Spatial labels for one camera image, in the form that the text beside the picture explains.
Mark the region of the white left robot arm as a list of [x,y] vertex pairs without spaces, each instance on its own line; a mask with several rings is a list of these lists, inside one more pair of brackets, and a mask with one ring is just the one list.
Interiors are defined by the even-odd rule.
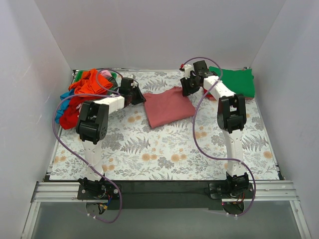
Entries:
[[108,118],[111,113],[129,105],[144,103],[135,75],[124,77],[118,87],[119,96],[110,96],[97,101],[85,101],[79,114],[76,132],[84,148],[84,159],[88,162],[85,178],[99,181],[104,174],[102,167],[102,140],[108,129]]

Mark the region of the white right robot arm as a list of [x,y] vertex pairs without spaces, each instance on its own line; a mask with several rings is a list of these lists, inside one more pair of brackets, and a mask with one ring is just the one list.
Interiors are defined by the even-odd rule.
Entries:
[[227,150],[226,179],[210,183],[208,192],[211,198],[222,195],[237,198],[249,189],[250,170],[243,161],[242,147],[242,131],[247,121],[245,97],[226,87],[221,80],[223,74],[210,71],[205,60],[198,58],[192,65],[181,64],[180,70],[184,72],[182,94],[186,97],[203,88],[218,101],[217,123]]

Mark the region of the dusty rose t-shirt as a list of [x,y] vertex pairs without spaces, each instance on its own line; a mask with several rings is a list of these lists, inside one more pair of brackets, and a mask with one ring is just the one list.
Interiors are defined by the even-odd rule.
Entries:
[[151,128],[192,117],[195,107],[182,95],[181,87],[173,87],[160,94],[145,93],[145,112]]

